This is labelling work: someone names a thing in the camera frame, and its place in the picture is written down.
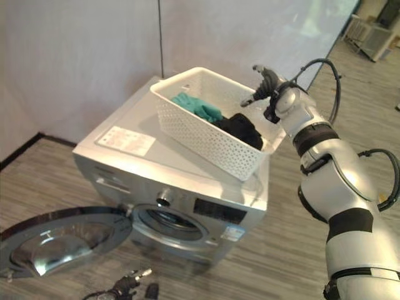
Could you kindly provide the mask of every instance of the silver washing machine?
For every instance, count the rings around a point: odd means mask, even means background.
[[[3,231],[1,277],[47,275],[90,261],[127,238],[146,249],[215,264],[261,221],[268,157],[241,182],[163,134],[149,92],[157,80],[73,151],[79,170],[108,206],[63,209]]]

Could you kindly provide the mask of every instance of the black baseboard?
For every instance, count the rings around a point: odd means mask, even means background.
[[[6,159],[0,162],[0,172],[9,164],[11,164],[15,159],[18,158],[22,153],[24,153],[28,148],[30,148],[34,143],[44,137],[43,133],[38,132],[34,137],[28,140],[21,147],[16,149],[13,153],[11,153]]]
[[[44,133],[38,132],[34,137],[25,142],[25,144],[16,149],[6,159],[0,162],[0,172],[40,139],[48,139],[49,141],[53,141],[72,148],[76,147],[76,143],[74,142],[69,142],[66,141],[65,139],[60,139],[59,137],[47,136]]]
[[[72,147],[72,148],[75,148],[76,145],[77,145],[75,142],[70,142],[70,141],[67,141],[65,139],[61,139],[59,137],[55,137],[55,136],[47,136],[47,135],[44,134],[43,138],[44,139],[48,139],[49,141],[53,141],[53,142],[68,146],[68,147]]]

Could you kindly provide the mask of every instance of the black cloth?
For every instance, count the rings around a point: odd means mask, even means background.
[[[260,133],[243,114],[235,114],[230,119],[224,117],[224,119],[212,122],[212,124],[258,150],[263,147]]]

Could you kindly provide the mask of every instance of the black cable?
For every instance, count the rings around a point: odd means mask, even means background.
[[[312,61],[310,61],[309,63],[307,63],[304,67],[301,68],[300,72],[297,73],[296,76],[294,76],[291,81],[297,84],[298,81],[298,77],[306,70],[308,69],[310,66],[312,66],[313,64],[317,64],[317,63],[323,63],[323,64],[327,64],[329,67],[331,67],[332,72],[333,72],[333,76],[335,77],[336,80],[336,95],[335,95],[335,101],[333,104],[333,108],[331,111],[331,115],[329,116],[329,122],[331,124],[333,124],[336,120],[336,116],[338,115],[338,111],[339,111],[339,106],[340,106],[340,97],[341,97],[341,93],[342,93],[342,89],[341,89],[341,84],[340,84],[340,78],[341,76],[338,73],[338,70],[336,70],[335,65],[333,64],[333,62],[331,62],[329,59],[327,58],[317,58],[317,59],[313,59]]]
[[[106,291],[92,292],[91,294],[86,295],[82,300],[87,300],[87,299],[92,298],[92,297],[97,297],[97,296],[100,296],[100,295],[102,295],[104,293],[106,293]]]
[[[392,163],[393,169],[394,169],[394,185],[393,185],[393,190],[392,193],[387,197],[385,201],[382,203],[379,203],[377,205],[377,208],[379,211],[385,211],[388,208],[390,208],[397,200],[398,197],[400,196],[400,162],[397,159],[397,157],[390,151],[386,149],[371,149],[368,151],[363,151],[358,154],[359,157],[361,156],[366,156],[369,157],[371,156],[372,153],[384,153],[388,156],[390,159],[390,162]]]

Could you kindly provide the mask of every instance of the wood-grain floor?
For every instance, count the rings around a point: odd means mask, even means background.
[[[394,110],[400,102],[400,49],[385,61],[373,63],[340,42],[330,58],[342,74],[342,105],[335,124],[339,135],[357,151],[380,147],[400,156],[400,113]],[[310,93],[326,115],[334,87],[330,70],[323,67]],[[393,183],[390,163],[377,156],[366,164],[387,195]],[[0,298],[81,299],[92,291],[110,288],[130,269],[151,266],[155,270],[151,279],[161,285],[161,300],[322,299],[328,228],[301,206],[296,196],[300,178],[299,159],[285,140],[272,157],[267,216],[212,269],[148,253],[126,241],[100,257],[97,264],[44,278],[12,283],[2,279]],[[103,203],[76,168],[71,148],[45,139],[1,173],[2,231],[37,214]],[[382,214],[400,235],[400,204]]]

